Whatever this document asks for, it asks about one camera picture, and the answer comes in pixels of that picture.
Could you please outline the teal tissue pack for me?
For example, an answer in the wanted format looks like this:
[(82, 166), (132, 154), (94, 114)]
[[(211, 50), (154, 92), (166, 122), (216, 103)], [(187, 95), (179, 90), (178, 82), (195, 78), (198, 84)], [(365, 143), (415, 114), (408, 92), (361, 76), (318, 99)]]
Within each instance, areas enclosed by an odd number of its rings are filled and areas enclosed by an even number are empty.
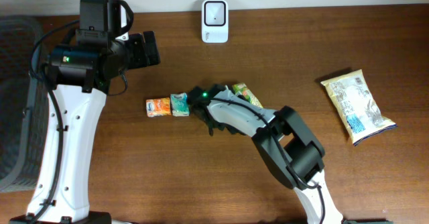
[(190, 114), (189, 106), (187, 104), (187, 94), (171, 94), (170, 102), (172, 108), (172, 115), (174, 117), (187, 117)]

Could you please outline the orange tissue pack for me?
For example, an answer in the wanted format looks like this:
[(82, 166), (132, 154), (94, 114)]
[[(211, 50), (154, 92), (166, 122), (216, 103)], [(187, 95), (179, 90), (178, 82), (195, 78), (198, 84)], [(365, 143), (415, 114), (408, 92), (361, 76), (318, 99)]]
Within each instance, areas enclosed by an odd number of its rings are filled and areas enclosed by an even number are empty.
[(148, 99), (145, 104), (148, 117), (159, 117), (172, 114), (169, 97)]

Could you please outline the green tea drink carton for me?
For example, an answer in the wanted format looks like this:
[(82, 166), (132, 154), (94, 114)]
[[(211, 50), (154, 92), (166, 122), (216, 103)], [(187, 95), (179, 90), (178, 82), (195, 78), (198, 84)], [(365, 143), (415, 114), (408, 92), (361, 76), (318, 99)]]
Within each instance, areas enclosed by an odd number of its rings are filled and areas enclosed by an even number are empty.
[(233, 85), (233, 92), (236, 96), (245, 99), (252, 105), (263, 108), (263, 105), (260, 103), (259, 99), (251, 92), (249, 87), (244, 82)]

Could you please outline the yellow snack bag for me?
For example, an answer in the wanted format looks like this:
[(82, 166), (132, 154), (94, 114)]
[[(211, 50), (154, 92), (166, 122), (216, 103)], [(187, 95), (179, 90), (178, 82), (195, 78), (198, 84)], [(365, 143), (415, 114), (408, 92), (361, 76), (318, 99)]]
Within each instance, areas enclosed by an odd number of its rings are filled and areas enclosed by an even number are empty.
[(354, 146), (397, 127), (395, 122), (381, 114), (362, 70), (324, 80), (321, 85), (325, 87)]

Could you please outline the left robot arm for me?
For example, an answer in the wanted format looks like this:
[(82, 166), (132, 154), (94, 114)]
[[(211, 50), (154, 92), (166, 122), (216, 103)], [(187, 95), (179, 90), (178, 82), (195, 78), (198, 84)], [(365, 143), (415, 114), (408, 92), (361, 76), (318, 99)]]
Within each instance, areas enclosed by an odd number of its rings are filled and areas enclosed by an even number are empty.
[(160, 63), (155, 34), (131, 34), (133, 21), (124, 0), (80, 0), (79, 18), (66, 24), (48, 61), (32, 59), (30, 74), (46, 100), (33, 100), (29, 116), (41, 121), (44, 151), (27, 211), (12, 223), (113, 223), (109, 213), (92, 211), (88, 199), (97, 124), (113, 78)]

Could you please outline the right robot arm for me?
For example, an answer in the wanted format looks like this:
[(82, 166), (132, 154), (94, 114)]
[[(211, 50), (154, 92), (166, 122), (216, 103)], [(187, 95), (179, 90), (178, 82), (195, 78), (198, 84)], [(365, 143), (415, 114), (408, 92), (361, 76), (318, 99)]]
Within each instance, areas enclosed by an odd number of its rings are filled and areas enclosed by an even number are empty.
[(271, 175), (297, 194), (308, 223), (343, 223), (326, 185), (324, 148), (294, 109), (257, 107), (222, 85), (194, 87), (187, 102), (210, 132), (249, 136)]

